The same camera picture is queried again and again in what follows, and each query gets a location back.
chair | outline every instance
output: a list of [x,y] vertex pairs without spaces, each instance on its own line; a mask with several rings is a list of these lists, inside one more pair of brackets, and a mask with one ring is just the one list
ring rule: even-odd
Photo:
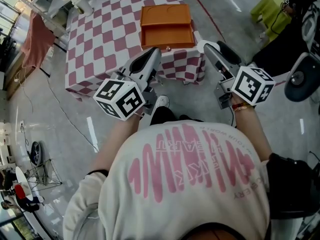
[[67,52],[55,43],[56,38],[52,31],[46,27],[42,17],[32,10],[30,13],[29,30],[25,42],[21,47],[21,51],[25,54],[22,67],[39,68],[45,75],[50,77],[50,75],[41,68],[50,47],[55,45],[65,53]]
[[15,185],[14,190],[19,199],[26,198],[26,193],[20,184]]
[[266,34],[269,42],[272,42],[291,22],[291,17],[282,11],[284,0],[261,0],[252,10],[251,17],[258,22],[262,16],[262,22],[267,27]]

pink towel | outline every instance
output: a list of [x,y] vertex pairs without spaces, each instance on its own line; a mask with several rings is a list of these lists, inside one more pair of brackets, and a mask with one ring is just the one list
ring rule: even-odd
[[46,27],[41,16],[32,10],[28,34],[21,47],[21,51],[25,54],[22,67],[40,68],[55,39],[55,35]]

yellow-green stool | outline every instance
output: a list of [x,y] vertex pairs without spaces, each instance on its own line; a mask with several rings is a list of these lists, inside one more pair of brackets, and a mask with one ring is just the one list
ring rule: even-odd
[[255,22],[258,22],[258,18],[262,16],[262,22],[267,27],[265,33],[269,37],[269,42],[276,39],[286,25],[291,22],[291,17],[281,10],[281,3],[284,0],[261,0],[252,10],[251,16]]

pink and white checkered tablecloth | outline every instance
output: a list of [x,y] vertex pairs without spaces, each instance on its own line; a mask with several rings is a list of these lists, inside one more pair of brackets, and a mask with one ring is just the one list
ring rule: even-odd
[[[104,79],[121,68],[141,48],[142,6],[183,4],[183,0],[109,0],[90,16],[71,22],[66,54],[65,88],[93,96]],[[195,43],[202,38],[192,22]],[[162,51],[157,75],[199,84],[205,77],[205,57],[197,47]]]

bracelet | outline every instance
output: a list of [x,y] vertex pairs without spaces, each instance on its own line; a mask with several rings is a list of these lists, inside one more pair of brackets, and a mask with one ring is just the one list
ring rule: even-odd
[[246,110],[248,108],[251,108],[252,106],[248,102],[242,102],[236,105],[232,105],[233,111],[240,111],[240,110]]

